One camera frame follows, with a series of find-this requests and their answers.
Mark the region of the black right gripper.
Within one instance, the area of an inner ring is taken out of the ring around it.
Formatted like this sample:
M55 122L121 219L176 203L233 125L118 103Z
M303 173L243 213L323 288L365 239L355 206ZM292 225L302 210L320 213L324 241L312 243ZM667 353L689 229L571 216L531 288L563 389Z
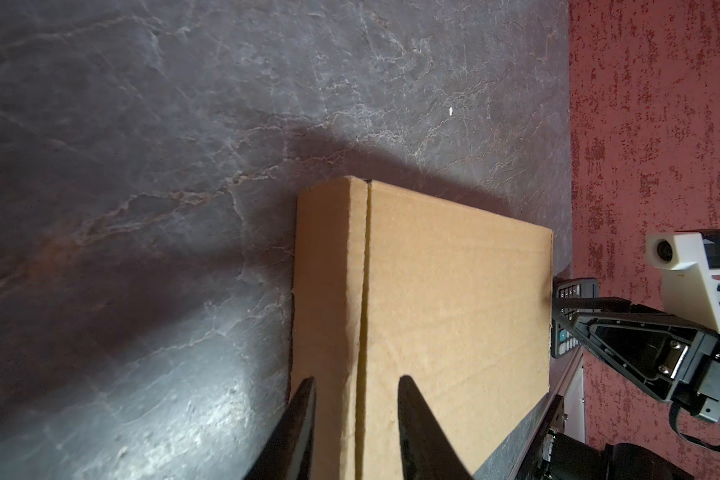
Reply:
M720 334L617 297L557 298L552 318L590 353L656 401L720 421Z

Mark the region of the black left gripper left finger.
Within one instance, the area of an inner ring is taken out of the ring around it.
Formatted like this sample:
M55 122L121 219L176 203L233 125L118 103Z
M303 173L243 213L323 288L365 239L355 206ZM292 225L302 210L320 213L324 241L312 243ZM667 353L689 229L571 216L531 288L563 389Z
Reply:
M311 478L316 400L315 378L302 380L245 480Z

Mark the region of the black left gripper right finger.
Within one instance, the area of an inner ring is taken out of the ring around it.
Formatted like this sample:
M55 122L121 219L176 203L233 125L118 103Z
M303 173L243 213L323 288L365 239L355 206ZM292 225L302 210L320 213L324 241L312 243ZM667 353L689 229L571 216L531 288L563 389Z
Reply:
M399 379L397 409L405 480L472 478L409 375Z

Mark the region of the brown cardboard box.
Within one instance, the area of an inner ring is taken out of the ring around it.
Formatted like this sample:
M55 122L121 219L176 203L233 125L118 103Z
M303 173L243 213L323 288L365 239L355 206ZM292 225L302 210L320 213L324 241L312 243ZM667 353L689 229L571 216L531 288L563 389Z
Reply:
M550 229L379 181L297 199L291 379L316 381L312 475L402 475L413 378L475 473L549 389Z

